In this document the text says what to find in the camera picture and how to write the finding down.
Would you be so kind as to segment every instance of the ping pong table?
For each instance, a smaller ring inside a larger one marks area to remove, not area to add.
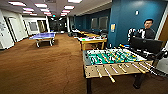
[[[37,47],[40,47],[39,43],[42,41],[49,41],[50,46],[52,46],[52,44],[54,43],[54,37],[55,37],[55,32],[46,32],[46,33],[38,33],[30,37],[29,39],[35,39],[37,43]]]

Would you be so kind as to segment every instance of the wooden table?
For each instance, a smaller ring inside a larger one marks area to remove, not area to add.
[[[80,31],[78,33],[80,33],[80,34],[89,34],[89,32],[85,32],[85,31]]]
[[[78,40],[81,43],[81,50],[86,50],[86,48],[85,48],[86,44],[89,44],[89,43],[99,43],[99,42],[102,43],[101,49],[103,49],[104,48],[104,42],[107,42],[107,39],[95,39],[95,38],[94,39],[78,38]]]
[[[89,34],[84,34],[84,35],[86,35],[86,36],[88,36],[88,37],[92,37],[92,36],[95,36],[95,37],[100,37],[100,35],[91,34],[91,33],[89,33]]]

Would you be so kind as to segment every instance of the ceiling light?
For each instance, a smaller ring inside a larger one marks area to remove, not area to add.
[[[30,14],[30,15],[34,15],[34,16],[36,16],[37,14]]]
[[[47,7],[47,5],[46,4],[35,4],[37,7]]]
[[[30,13],[31,14],[32,12],[31,11],[23,11],[23,13]]]
[[[8,3],[10,3],[10,4],[12,4],[12,5],[16,5],[16,6],[26,6],[24,3],[22,3],[22,2],[8,2]]]
[[[51,12],[44,12],[44,14],[51,14]]]
[[[64,12],[64,13],[69,13],[70,11],[69,11],[69,10],[63,10],[62,12]]]
[[[41,11],[49,12],[49,9],[40,9]]]
[[[67,13],[61,13],[61,15],[67,15]]]
[[[65,8],[65,9],[73,9],[74,6],[65,6],[64,8]]]
[[[80,3],[82,0],[68,0],[68,2],[72,2],[72,3]]]
[[[32,9],[32,8],[23,8],[23,9],[26,11],[34,11],[34,9]]]
[[[61,16],[66,16],[66,15],[61,15]]]
[[[47,14],[47,16],[52,16],[52,14]]]

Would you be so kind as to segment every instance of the white ceiling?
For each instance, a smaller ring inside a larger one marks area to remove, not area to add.
[[[21,6],[13,6],[9,4],[10,0],[0,0],[0,9],[5,9],[17,13],[23,13],[23,7]],[[53,0],[54,3],[47,3],[44,2],[46,0],[11,0],[11,1],[20,1],[25,3],[27,6],[25,8],[33,8],[35,11],[33,13],[37,13],[38,16],[45,16],[43,12],[40,11],[41,8],[37,8],[34,4],[35,3],[45,3],[48,5],[52,14],[56,14],[56,16],[60,16],[62,10],[64,10],[65,5],[73,5],[75,8],[70,10],[71,12],[68,16],[73,15],[83,15],[83,14],[90,14],[94,12],[98,12],[101,10],[105,10],[111,8],[112,0],[83,0],[81,3],[68,3],[68,0]]]

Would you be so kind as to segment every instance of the person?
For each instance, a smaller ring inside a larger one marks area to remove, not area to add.
[[[145,28],[138,30],[135,34],[135,37],[145,38],[145,39],[154,39],[155,31],[150,28],[153,25],[153,19],[147,19],[144,22]]]

